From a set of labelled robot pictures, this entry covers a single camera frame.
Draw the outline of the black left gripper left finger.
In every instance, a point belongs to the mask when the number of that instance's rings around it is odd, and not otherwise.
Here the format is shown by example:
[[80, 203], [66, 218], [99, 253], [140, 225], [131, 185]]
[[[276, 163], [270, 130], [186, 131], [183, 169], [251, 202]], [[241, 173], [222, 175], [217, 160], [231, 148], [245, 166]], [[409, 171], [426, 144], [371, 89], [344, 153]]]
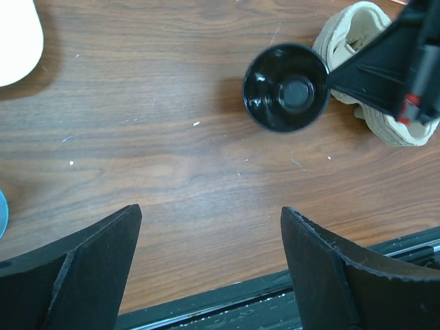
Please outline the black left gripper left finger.
[[2, 329], [113, 329], [142, 212], [126, 206], [99, 222], [1, 262]]

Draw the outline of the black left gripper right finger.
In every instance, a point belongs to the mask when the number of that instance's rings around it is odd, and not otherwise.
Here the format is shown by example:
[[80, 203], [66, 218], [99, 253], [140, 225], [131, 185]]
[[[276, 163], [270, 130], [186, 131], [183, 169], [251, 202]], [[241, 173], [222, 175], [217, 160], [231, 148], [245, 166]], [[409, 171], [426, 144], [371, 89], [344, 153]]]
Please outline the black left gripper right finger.
[[439, 240], [362, 247], [284, 207], [283, 246], [303, 329], [438, 329]]

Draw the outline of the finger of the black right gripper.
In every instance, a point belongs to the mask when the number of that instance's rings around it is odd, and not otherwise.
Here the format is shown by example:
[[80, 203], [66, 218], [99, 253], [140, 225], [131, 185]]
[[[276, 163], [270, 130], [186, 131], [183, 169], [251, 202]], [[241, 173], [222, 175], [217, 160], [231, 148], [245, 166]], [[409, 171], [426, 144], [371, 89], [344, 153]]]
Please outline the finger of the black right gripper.
[[396, 116], [417, 73], [418, 19], [398, 19], [328, 75], [328, 87]]

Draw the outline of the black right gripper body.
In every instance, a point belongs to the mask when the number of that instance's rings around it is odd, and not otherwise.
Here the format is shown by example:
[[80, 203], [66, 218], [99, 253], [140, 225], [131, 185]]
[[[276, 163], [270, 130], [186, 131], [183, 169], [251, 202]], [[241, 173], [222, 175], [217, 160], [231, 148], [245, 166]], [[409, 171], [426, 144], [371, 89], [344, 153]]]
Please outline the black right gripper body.
[[409, 1], [397, 25], [410, 50], [397, 120], [428, 124], [439, 119], [439, 2]]

